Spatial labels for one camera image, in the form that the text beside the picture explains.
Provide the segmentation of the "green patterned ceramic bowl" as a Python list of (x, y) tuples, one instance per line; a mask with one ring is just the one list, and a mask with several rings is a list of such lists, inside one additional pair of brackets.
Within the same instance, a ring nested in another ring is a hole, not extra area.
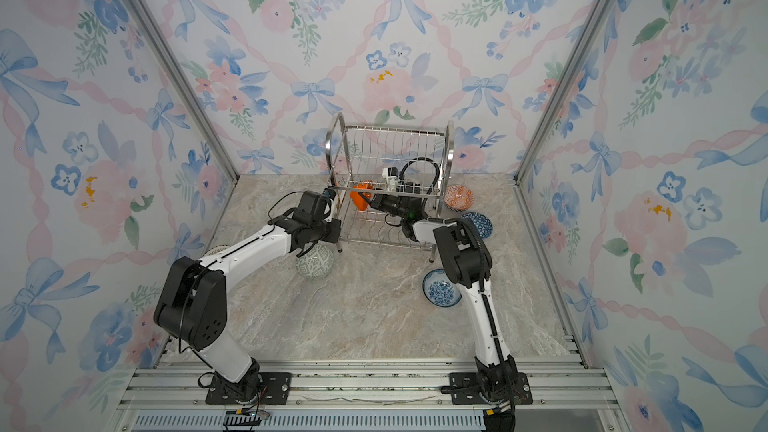
[(326, 245), (315, 245), (305, 255), (296, 257), (295, 265), (298, 274), (307, 279), (327, 277), (335, 264), (334, 251)]

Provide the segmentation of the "orange plastic bowl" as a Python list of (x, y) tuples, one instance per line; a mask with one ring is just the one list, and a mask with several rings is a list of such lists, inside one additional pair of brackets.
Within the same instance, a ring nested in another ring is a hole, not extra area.
[(350, 197), (359, 211), (365, 212), (370, 207), (373, 199), (373, 189), (374, 184), (370, 181), (364, 181), (354, 186)]

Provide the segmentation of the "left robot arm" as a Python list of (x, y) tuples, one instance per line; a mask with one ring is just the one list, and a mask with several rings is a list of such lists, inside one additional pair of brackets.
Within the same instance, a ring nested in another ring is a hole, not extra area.
[(212, 370), (211, 385), (229, 401), (252, 404), (264, 389), (260, 366), (228, 326), (228, 293), (250, 274), (280, 257), (318, 242), (335, 244), (341, 221), (297, 220), (281, 215), (250, 237), (198, 260), (175, 260), (153, 320), (186, 343)]

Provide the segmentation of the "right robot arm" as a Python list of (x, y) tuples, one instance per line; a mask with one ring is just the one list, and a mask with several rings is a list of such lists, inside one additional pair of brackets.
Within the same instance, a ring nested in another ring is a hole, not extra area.
[(519, 372), (495, 317), (493, 259), (474, 224), (463, 218), (429, 217), (416, 197), (375, 194), (363, 201), (377, 211), (397, 217), (409, 240), (436, 248), (447, 278), (461, 294), (468, 311), (482, 395), (491, 403), (514, 402)]

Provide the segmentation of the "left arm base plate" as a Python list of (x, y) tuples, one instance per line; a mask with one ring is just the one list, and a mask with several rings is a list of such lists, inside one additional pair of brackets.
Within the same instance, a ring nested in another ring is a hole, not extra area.
[(213, 373), (207, 390), (207, 405), (285, 405), (291, 389), (293, 375), (289, 372), (258, 372), (246, 374), (239, 382), (224, 379)]

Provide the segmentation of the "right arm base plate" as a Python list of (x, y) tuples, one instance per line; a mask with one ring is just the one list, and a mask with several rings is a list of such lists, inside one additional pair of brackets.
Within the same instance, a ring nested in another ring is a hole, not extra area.
[(515, 406), (532, 405), (534, 402), (528, 377), (518, 372), (512, 385), (504, 381), (499, 384), (489, 379), (480, 379), (475, 373), (454, 372), (449, 374), (449, 383), (440, 387), (442, 394), (448, 395), (453, 405), (503, 405), (512, 399)]

